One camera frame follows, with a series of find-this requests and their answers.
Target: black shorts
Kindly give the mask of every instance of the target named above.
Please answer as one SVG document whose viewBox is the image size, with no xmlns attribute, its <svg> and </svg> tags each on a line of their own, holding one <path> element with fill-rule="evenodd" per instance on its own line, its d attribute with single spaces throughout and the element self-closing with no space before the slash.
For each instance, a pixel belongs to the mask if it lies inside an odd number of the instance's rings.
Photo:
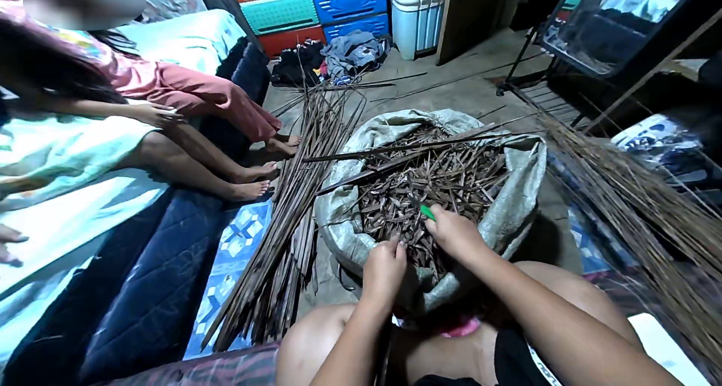
<svg viewBox="0 0 722 386">
<path fill-rule="evenodd" d="M 501 330 L 494 348 L 494 371 L 499 386 L 561 386 L 518 330 Z M 477 386 L 471 378 L 451 380 L 424 376 L 414 386 Z"/>
</svg>

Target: pile of clothes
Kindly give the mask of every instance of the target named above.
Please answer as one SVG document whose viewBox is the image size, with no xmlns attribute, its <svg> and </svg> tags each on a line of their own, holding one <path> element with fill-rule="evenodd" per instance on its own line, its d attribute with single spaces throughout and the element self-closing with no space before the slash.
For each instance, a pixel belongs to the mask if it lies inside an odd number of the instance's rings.
<svg viewBox="0 0 722 386">
<path fill-rule="evenodd" d="M 391 50 L 391 37 L 374 37 L 371 32 L 353 31 L 338 36 L 329 45 L 307 40 L 295 49 L 284 49 L 280 62 L 273 68 L 274 86 L 315 86 L 332 80 L 335 85 L 346 84 L 359 71 L 381 67 Z"/>
</svg>

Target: dried leaves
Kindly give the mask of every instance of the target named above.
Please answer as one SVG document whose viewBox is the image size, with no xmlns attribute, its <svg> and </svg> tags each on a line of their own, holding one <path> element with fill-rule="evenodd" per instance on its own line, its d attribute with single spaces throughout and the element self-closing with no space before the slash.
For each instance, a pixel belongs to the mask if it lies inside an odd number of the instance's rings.
<svg viewBox="0 0 722 386">
<path fill-rule="evenodd" d="M 438 142 L 448 136 L 438 127 L 424 125 L 393 145 Z M 426 231 L 420 205 L 438 203 L 477 223 L 501 190 L 508 172 L 500 148 L 467 142 L 378 153 L 367 160 L 366 168 L 383 169 L 395 159 L 414 154 L 418 156 L 413 160 L 359 186 L 363 228 L 377 241 L 400 233 L 410 261 L 431 268 L 438 279 L 450 269 L 450 261 Z"/>
<path fill-rule="evenodd" d="M 355 129 L 366 100 L 353 114 L 344 108 L 353 86 L 327 91 L 326 85 L 303 90 L 300 119 L 303 141 L 281 170 L 272 222 L 243 275 L 213 321 L 203 347 L 223 322 L 214 351 L 225 351 L 239 335 L 251 332 L 254 344 L 283 336 L 295 322 L 298 296 L 314 281 L 315 222 L 311 206 L 330 161 L 302 159 L 338 153 Z"/>
<path fill-rule="evenodd" d="M 549 141 L 561 152 L 555 153 L 564 166 L 564 174 L 558 173 L 560 182 L 578 205 L 595 210 L 611 233 L 627 244 L 645 268 L 647 285 L 672 313 L 670 318 L 693 349 L 705 358 L 714 378 L 720 379 L 722 319 L 704 286 L 690 280 L 670 257 L 684 255 L 719 289 L 720 216 L 696 206 L 626 153 L 577 135 L 551 116 L 540 120 L 549 131 Z"/>
</svg>

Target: hand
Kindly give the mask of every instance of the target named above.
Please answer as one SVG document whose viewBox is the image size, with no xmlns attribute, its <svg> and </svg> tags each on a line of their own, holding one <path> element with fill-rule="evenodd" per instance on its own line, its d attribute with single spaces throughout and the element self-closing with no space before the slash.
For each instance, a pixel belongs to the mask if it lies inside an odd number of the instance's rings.
<svg viewBox="0 0 722 386">
<path fill-rule="evenodd" d="M 363 267 L 361 301 L 390 313 L 406 268 L 406 245 L 399 242 L 398 234 L 376 245 Z"/>
<path fill-rule="evenodd" d="M 436 222 L 426 220 L 426 229 L 436 242 L 459 262 L 479 249 L 489 250 L 476 225 L 466 217 L 444 210 L 438 204 L 431 206 Z"/>
<path fill-rule="evenodd" d="M 22 265 L 20 259 L 17 256 L 11 254 L 7 250 L 6 242 L 25 242 L 27 237 L 21 234 L 19 231 L 0 224 L 0 263 L 10 263 L 13 265 Z"/>
<path fill-rule="evenodd" d="M 170 110 L 173 107 L 160 104 L 126 104 L 123 110 L 124 117 L 138 120 L 157 128 L 167 128 L 173 124 L 182 123 L 185 119 L 180 114 L 174 114 Z"/>
</svg>

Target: mirror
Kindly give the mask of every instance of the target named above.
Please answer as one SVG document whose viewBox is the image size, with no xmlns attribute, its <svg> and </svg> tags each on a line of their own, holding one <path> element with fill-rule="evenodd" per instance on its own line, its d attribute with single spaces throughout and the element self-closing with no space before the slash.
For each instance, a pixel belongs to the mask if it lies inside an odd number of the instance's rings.
<svg viewBox="0 0 722 386">
<path fill-rule="evenodd" d="M 620 71 L 683 0 L 563 0 L 542 38 L 553 53 L 587 73 Z"/>
</svg>

